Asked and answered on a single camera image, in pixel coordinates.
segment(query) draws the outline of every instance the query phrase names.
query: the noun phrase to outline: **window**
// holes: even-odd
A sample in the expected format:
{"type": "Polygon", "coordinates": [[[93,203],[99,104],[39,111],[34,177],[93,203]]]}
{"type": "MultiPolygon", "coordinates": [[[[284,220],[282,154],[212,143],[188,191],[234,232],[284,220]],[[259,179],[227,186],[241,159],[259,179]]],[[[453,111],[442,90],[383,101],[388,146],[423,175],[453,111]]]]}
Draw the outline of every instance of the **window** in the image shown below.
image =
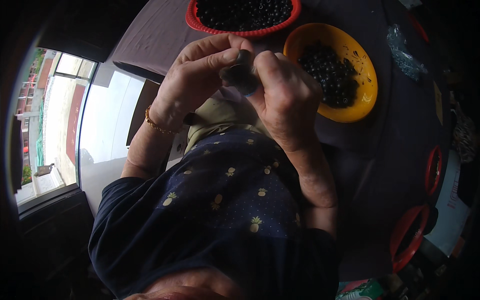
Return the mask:
{"type": "Polygon", "coordinates": [[[23,112],[31,111],[34,117],[24,118],[22,126],[24,163],[18,166],[22,167],[22,188],[15,194],[19,213],[78,189],[77,130],[97,66],[93,61],[37,48],[36,61],[41,60],[32,64],[35,74],[21,91],[27,96],[23,112]]]}

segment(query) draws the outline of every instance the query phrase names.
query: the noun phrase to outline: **person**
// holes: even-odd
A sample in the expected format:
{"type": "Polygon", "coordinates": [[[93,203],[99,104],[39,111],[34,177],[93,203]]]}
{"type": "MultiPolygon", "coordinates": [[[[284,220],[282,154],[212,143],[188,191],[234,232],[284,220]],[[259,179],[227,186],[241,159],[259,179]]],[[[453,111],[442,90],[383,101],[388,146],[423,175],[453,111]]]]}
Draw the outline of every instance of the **person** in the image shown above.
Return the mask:
{"type": "Polygon", "coordinates": [[[102,192],[88,250],[119,299],[335,297],[336,191],[313,128],[322,90],[265,51],[246,103],[209,99],[240,49],[253,52],[221,34],[181,51],[102,192]],[[253,119],[238,113],[249,108],[253,119]],[[158,176],[192,111],[185,156],[158,176]]]}

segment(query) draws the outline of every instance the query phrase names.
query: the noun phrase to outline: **red basket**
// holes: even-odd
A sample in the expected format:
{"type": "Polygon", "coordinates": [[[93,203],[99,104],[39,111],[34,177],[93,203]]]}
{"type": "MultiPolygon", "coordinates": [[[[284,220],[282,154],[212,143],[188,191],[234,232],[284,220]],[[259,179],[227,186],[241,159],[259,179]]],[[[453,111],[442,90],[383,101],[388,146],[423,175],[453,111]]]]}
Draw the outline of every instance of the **red basket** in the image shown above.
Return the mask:
{"type": "Polygon", "coordinates": [[[260,29],[260,30],[224,31],[224,30],[216,30],[216,29],[208,28],[204,26],[202,22],[200,22],[200,19],[197,17],[197,0],[190,1],[190,4],[188,5],[187,13],[185,14],[185,20],[187,21],[188,26],[190,26],[192,29],[207,32],[213,35],[218,35],[220,33],[233,33],[238,36],[242,36],[246,38],[262,37],[289,26],[290,24],[293,23],[293,21],[295,21],[298,18],[301,11],[301,2],[300,0],[291,0],[291,1],[293,6],[292,12],[290,17],[286,19],[285,22],[282,22],[278,25],[275,25],[269,28],[260,29]]]}

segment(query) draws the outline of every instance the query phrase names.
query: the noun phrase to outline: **table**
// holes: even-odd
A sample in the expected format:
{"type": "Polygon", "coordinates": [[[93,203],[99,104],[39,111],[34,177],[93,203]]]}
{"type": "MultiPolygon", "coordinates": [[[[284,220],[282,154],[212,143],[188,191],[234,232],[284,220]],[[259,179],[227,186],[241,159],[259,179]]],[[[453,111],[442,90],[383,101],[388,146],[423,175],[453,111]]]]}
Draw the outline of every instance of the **table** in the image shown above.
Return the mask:
{"type": "MultiPolygon", "coordinates": [[[[185,23],[188,3],[150,0],[119,42],[113,61],[165,75],[187,44],[208,36],[185,23]]],[[[298,20],[253,41],[255,51],[282,52],[288,34],[312,22],[336,26],[356,39],[369,54],[379,85],[375,107],[365,119],[337,123],[318,115],[315,123],[340,203],[340,280],[388,274],[392,271],[388,245],[396,221],[410,207],[438,198],[440,188],[427,196],[424,176],[428,154],[436,145],[441,147],[446,166],[449,92],[434,63],[435,53],[396,0],[303,0],[298,20]],[[406,77],[392,60],[386,43],[392,24],[400,26],[411,54],[429,70],[420,83],[406,77]],[[435,109],[434,81],[442,93],[442,124],[435,109]]]]}

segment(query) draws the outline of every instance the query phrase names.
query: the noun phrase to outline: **gold bracelet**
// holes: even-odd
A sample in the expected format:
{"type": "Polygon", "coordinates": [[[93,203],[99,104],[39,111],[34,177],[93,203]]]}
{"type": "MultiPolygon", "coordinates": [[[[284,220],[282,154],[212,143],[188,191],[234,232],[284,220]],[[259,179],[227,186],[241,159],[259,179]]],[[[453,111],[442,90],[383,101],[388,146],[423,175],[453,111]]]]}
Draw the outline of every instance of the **gold bracelet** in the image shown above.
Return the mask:
{"type": "Polygon", "coordinates": [[[158,127],[155,123],[153,123],[152,120],[150,120],[150,117],[148,116],[148,112],[150,111],[150,108],[152,106],[150,105],[149,107],[147,107],[147,109],[145,110],[145,120],[147,121],[147,123],[152,126],[153,129],[155,130],[158,130],[160,131],[161,133],[172,133],[172,134],[177,134],[178,132],[174,132],[174,131],[171,131],[171,130],[165,130],[165,129],[161,129],[160,127],[158,127]]]}

